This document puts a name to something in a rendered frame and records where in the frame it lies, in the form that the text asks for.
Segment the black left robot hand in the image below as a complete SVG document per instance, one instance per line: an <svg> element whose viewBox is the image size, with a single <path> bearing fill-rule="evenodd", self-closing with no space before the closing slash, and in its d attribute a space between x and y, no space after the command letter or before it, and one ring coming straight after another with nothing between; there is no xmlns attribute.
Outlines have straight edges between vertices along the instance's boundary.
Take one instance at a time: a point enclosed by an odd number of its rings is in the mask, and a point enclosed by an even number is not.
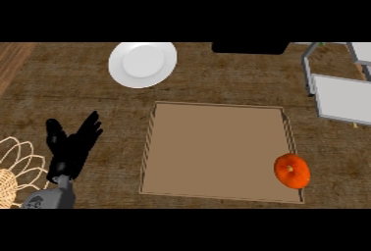
<svg viewBox="0 0 371 251"><path fill-rule="evenodd" d="M75 179L81 173L89 150L103 132L100 129L98 113L92 112L70 135L64 134L55 119L45 121L45 144L51 152L45 179L57 183L60 175Z"/></svg>

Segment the brown wooden tray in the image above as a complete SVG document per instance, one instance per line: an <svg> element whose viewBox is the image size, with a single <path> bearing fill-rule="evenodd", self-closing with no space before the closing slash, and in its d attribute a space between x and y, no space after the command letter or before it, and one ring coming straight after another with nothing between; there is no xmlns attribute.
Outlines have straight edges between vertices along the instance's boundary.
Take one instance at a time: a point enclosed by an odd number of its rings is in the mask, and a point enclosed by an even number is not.
<svg viewBox="0 0 371 251"><path fill-rule="evenodd" d="M274 159L293 151L282 108L157 101L138 192L301 204L304 192L273 173Z"/></svg>

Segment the grey tiered shelf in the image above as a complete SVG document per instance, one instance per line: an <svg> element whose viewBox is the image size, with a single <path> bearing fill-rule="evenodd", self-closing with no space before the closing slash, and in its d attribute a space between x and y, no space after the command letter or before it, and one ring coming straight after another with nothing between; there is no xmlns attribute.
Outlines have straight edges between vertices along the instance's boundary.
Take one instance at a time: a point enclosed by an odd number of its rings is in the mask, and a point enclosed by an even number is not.
<svg viewBox="0 0 371 251"><path fill-rule="evenodd" d="M319 42L311 42L301 56L307 95L314 97L320 118L371 126L371 42L342 42L342 45L364 79L311 73L308 57L319 47Z"/></svg>

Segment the tan wicker basket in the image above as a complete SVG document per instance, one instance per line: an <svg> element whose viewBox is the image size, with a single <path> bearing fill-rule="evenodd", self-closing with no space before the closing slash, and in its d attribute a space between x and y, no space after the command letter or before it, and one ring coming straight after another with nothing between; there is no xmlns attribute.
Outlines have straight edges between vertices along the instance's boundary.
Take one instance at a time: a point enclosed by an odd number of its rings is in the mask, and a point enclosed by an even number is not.
<svg viewBox="0 0 371 251"><path fill-rule="evenodd" d="M47 189L45 159L29 141L0 139L0 209L20 207L33 191Z"/></svg>

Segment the white round plate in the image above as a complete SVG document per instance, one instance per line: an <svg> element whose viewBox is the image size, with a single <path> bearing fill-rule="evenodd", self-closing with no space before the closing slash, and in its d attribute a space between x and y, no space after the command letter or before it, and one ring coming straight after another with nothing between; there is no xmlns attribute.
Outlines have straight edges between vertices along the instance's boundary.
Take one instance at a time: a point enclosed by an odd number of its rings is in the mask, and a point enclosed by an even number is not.
<svg viewBox="0 0 371 251"><path fill-rule="evenodd" d="M120 42L110 51L107 70L113 81L128 88L157 84L177 65L177 49L171 42Z"/></svg>

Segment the black appliance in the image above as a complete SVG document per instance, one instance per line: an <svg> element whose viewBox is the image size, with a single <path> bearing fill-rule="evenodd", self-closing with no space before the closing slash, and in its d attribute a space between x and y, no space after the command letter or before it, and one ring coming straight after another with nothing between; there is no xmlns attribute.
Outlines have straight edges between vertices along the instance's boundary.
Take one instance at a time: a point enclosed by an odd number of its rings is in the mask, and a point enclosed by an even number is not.
<svg viewBox="0 0 371 251"><path fill-rule="evenodd" d="M212 42L214 53L280 55L288 42Z"/></svg>

